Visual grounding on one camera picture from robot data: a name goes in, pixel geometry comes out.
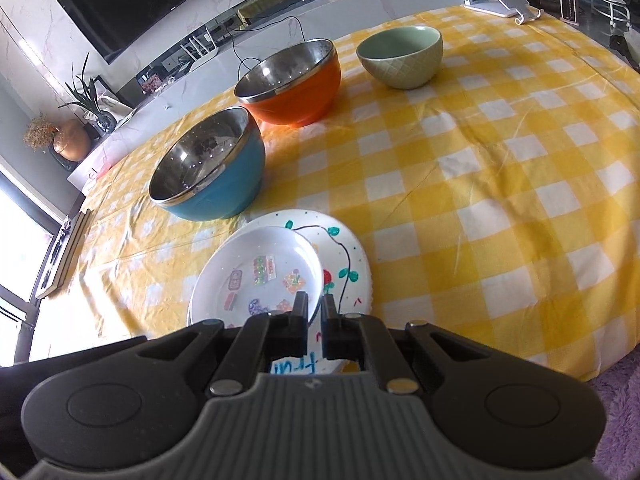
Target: ribbed gray panel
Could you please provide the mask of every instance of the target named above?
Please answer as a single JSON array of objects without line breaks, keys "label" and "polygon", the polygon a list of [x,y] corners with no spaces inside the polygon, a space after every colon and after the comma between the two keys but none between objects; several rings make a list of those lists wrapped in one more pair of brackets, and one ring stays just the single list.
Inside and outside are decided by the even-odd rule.
[{"label": "ribbed gray panel", "polygon": [[436,429],[420,400],[380,391],[367,373],[262,374],[210,400],[190,434],[150,462],[108,473],[41,462],[25,480],[603,480],[588,460],[549,472],[478,462]]}]

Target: tablecloth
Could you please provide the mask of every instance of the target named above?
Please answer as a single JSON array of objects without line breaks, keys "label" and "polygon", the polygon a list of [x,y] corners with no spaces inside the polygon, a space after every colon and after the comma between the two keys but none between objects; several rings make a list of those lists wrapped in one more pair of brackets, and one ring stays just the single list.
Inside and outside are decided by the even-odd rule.
[{"label": "tablecloth", "polygon": [[[355,48],[411,24],[441,30],[444,62],[423,88],[393,90],[364,71]],[[305,128],[261,124],[264,183],[239,217],[184,221],[147,195],[166,150],[235,104],[232,89],[98,182],[70,277],[42,305],[65,316],[58,337],[71,337],[62,325],[80,315],[102,341],[179,329],[216,248],[247,219],[298,207],[358,236],[372,312],[389,326],[426,319],[583,379],[629,352],[640,335],[638,75],[554,18],[519,27],[461,7],[335,44],[334,108]]]}]

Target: purple blanket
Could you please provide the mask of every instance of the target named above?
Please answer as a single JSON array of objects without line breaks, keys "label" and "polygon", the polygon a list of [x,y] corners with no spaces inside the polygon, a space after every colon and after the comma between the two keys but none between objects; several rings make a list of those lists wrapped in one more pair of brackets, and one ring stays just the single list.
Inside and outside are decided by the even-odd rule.
[{"label": "purple blanket", "polygon": [[594,464],[610,480],[640,468],[640,346],[589,384],[607,410],[607,427]]}]

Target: dried flower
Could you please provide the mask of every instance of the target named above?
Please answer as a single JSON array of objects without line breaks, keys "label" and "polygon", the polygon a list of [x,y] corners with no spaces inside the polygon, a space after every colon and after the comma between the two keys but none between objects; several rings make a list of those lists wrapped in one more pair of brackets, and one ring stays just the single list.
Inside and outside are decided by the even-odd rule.
[{"label": "dried flower", "polygon": [[43,115],[32,119],[24,134],[24,142],[34,150],[46,148],[53,142],[58,129]]}]

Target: bowl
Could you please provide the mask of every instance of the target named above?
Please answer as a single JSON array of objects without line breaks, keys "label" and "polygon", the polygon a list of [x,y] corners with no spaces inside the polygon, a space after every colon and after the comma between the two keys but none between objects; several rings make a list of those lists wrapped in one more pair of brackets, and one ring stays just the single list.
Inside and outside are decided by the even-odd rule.
[{"label": "bowl", "polygon": [[329,111],[341,77],[334,44],[309,40],[253,67],[238,81],[234,93],[255,117],[267,123],[306,126]]},{"label": "bowl", "polygon": [[265,226],[230,238],[202,269],[187,323],[221,319],[242,326],[256,314],[288,312],[299,291],[309,298],[308,322],[322,294],[322,266],[305,237]]},{"label": "bowl", "polygon": [[149,197],[196,222],[244,211],[260,191],[264,143],[248,110],[226,108],[203,119],[160,160]]},{"label": "bowl", "polygon": [[392,88],[426,84],[440,68],[442,35],[422,25],[390,28],[370,36],[356,49],[364,69]]}]

